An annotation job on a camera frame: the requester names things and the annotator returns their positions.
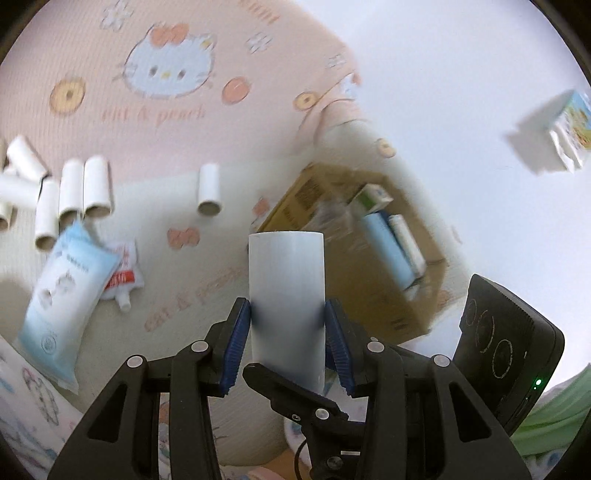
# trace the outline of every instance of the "paper towel tube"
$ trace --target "paper towel tube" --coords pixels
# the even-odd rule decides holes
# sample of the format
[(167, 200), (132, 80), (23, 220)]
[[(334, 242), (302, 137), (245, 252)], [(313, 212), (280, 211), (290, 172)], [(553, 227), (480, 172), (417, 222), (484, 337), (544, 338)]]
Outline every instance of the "paper towel tube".
[(220, 167), (217, 163), (206, 163), (199, 169), (197, 211), (205, 216), (216, 216), (222, 211)]
[[(17, 171), (14, 167), (6, 167), (3, 172), (4, 175), (16, 175)], [(0, 232), (10, 228), (12, 220), (12, 203), (0, 202)]]
[(324, 388), (324, 236), (248, 238), (252, 359), (301, 387)]
[(15, 175), (0, 174), (0, 202), (10, 203), (16, 208), (35, 210), (40, 189), (40, 183)]
[(84, 165), (84, 215), (99, 218), (111, 211), (109, 163), (105, 157), (95, 155)]
[(7, 156), (21, 178), (40, 183), (48, 175), (45, 165), (23, 135), (12, 140)]
[(69, 225), (84, 210), (84, 164), (77, 158), (71, 158), (61, 170), (60, 209), (61, 225)]
[(45, 179), (35, 211), (35, 246), (44, 252), (53, 248), (60, 234), (59, 205), (60, 184), (54, 179)]

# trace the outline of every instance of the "play mat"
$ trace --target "play mat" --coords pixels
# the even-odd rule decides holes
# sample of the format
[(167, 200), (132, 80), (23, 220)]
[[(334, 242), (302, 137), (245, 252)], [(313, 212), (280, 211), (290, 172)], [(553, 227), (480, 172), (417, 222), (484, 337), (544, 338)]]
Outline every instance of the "play mat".
[[(461, 301), (468, 276), (449, 229), (363, 118), (351, 52), (298, 6), (50, 0), (35, 10), (0, 66), (0, 134), (26, 135), (58, 178), (69, 158), (104, 155), (115, 209), (90, 228), (101, 241), (136, 239), (145, 277), (129, 314), (112, 301), (93, 314), (80, 393), (64, 393), (75, 407), (88, 408), (130, 355), (173, 355), (248, 296), (252, 225), (311, 160), (390, 175), (449, 263), (440, 308)], [(220, 164), (215, 218), (197, 214), (197, 172), (208, 162)], [(46, 258), (33, 223), (19, 211), (0, 236), (0, 335), (9, 342)], [(170, 243), (187, 230), (193, 241)], [(241, 379), (210, 406), (220, 462), (256, 465), (285, 449), (281, 418)]]

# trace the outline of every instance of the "bow print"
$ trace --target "bow print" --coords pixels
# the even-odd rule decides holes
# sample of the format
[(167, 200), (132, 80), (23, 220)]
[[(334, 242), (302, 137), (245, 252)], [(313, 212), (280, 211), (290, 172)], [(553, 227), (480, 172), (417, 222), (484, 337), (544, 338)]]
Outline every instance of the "bow print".
[(150, 32), (150, 43), (155, 48), (162, 48), (167, 43), (180, 45), (189, 34), (189, 26), (186, 23), (179, 23), (172, 27), (162, 25), (154, 27)]
[(201, 240), (199, 230), (196, 228), (187, 228), (185, 231), (171, 228), (168, 230), (167, 237), (168, 244), (173, 250), (181, 250), (185, 245), (195, 247)]

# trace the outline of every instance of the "blue plastic pouch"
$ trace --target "blue plastic pouch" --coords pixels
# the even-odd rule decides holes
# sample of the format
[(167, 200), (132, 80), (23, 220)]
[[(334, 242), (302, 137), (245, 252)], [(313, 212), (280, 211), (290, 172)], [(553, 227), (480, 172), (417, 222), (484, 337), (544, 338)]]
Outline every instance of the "blue plastic pouch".
[(80, 222), (67, 228), (49, 255), (14, 341), (29, 363), (76, 394), (74, 366), (82, 334), (120, 261), (95, 245)]

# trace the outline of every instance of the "red label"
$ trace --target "red label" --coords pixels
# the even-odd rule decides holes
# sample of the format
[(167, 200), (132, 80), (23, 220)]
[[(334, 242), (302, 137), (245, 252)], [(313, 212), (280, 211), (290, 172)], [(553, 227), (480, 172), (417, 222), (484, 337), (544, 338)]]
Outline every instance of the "red label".
[(126, 284), (126, 283), (133, 283), (134, 281), (135, 281), (135, 275), (134, 275), (133, 270), (124, 270), (121, 272), (115, 272), (113, 274), (113, 276), (111, 277), (111, 279), (109, 280), (109, 283), (107, 283), (105, 290), (107, 288), (116, 287), (117, 285), (122, 285), (122, 284)]

